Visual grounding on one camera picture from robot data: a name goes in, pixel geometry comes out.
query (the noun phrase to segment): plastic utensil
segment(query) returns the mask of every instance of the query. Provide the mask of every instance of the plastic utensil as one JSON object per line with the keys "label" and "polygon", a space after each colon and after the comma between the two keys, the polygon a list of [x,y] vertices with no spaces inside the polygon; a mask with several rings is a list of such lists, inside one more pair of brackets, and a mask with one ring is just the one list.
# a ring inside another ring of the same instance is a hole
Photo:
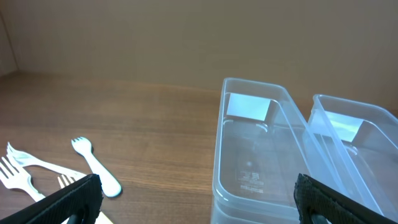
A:
{"label": "plastic utensil", "polygon": [[86,174],[71,170],[62,166],[58,166],[55,164],[51,164],[49,162],[42,161],[31,154],[23,151],[18,151],[14,149],[10,143],[7,145],[7,153],[12,156],[15,161],[22,167],[25,166],[41,166],[44,168],[47,168],[49,170],[52,170],[54,172],[57,172],[59,174],[65,174],[70,177],[75,178],[76,180],[83,178]]}
{"label": "plastic utensil", "polygon": [[4,172],[4,174],[0,171],[0,181],[6,186],[8,189],[21,189],[28,193],[35,202],[42,200],[45,198],[44,195],[39,193],[32,185],[32,177],[24,168],[22,168],[12,156],[7,155],[10,162],[7,161],[6,158],[2,157],[1,159],[8,167],[9,171],[3,166],[0,162],[0,170]]}
{"label": "plastic utensil", "polygon": [[102,182],[102,190],[107,197],[116,197],[122,187],[114,176],[96,159],[92,153],[91,142],[84,137],[72,139],[72,146],[77,153],[82,155],[94,174],[98,174]]}

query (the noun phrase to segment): wooden surface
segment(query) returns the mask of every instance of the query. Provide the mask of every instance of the wooden surface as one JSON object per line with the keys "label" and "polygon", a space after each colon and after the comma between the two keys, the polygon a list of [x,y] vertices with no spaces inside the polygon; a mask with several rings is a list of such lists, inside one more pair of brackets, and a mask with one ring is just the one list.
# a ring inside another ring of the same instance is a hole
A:
{"label": "wooden surface", "polygon": [[[0,156],[14,148],[84,173],[70,140],[85,136],[123,193],[104,198],[115,223],[209,223],[218,91],[132,82],[11,75],[0,78]],[[57,174],[27,167],[44,195]],[[0,219],[34,203],[0,184]]]}

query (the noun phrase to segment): plastic container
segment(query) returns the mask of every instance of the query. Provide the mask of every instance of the plastic container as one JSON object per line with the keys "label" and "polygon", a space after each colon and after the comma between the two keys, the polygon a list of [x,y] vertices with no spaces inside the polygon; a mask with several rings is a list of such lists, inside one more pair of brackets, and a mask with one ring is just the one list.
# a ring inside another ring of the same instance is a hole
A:
{"label": "plastic container", "polygon": [[398,222],[398,119],[387,110],[315,95],[308,121],[344,194]]}
{"label": "plastic container", "polygon": [[212,223],[298,223],[299,173],[344,191],[286,89],[223,83],[213,173]]}

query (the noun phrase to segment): plastic fork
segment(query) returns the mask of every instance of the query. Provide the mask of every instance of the plastic fork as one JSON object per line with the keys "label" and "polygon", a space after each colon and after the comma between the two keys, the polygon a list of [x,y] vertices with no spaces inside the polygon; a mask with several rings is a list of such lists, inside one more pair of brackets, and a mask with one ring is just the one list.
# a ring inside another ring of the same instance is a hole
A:
{"label": "plastic fork", "polygon": [[45,198],[44,195],[39,193],[32,185],[32,177],[24,168],[22,168],[12,156],[7,155],[9,162],[6,158],[2,157],[2,161],[7,166],[8,170],[5,166],[0,162],[0,170],[4,172],[4,174],[0,171],[0,180],[8,189],[21,189],[28,193],[35,202],[42,200]]}
{"label": "plastic fork", "polygon": [[108,197],[118,196],[122,191],[122,187],[116,178],[93,155],[91,142],[87,138],[78,137],[72,139],[72,146],[77,153],[86,159],[91,171],[99,175],[104,194]]}
{"label": "plastic fork", "polygon": [[[62,179],[58,176],[58,182],[60,183],[61,188],[64,188],[65,186],[68,186],[69,184],[74,182],[74,180],[69,176],[61,175],[61,177],[62,177]],[[113,224],[113,222],[111,220],[109,220],[103,212],[99,212],[98,218],[95,220],[95,223],[96,224]]]}
{"label": "plastic fork", "polygon": [[77,172],[75,170],[71,170],[71,169],[68,169],[68,168],[65,168],[62,166],[58,166],[55,164],[51,164],[49,162],[42,161],[42,160],[34,157],[33,155],[30,155],[27,152],[14,149],[10,143],[8,143],[8,145],[7,145],[7,155],[12,156],[15,159],[15,161],[22,167],[41,166],[41,167],[47,168],[49,170],[52,170],[54,172],[57,172],[59,174],[65,174],[65,175],[71,176],[71,177],[75,178],[76,180],[83,178],[85,176],[85,174],[83,174],[81,172]]}

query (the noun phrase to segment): wooden table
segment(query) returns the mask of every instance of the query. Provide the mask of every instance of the wooden table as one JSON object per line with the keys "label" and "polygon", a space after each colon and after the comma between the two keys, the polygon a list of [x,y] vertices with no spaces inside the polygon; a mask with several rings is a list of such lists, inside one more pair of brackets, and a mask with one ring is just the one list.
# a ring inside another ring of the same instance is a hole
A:
{"label": "wooden table", "polygon": [[[0,156],[14,148],[84,173],[70,140],[85,136],[123,192],[104,198],[115,223],[209,223],[220,92],[122,80],[0,78]],[[27,167],[44,195],[57,174]],[[0,219],[34,201],[0,184]]]}

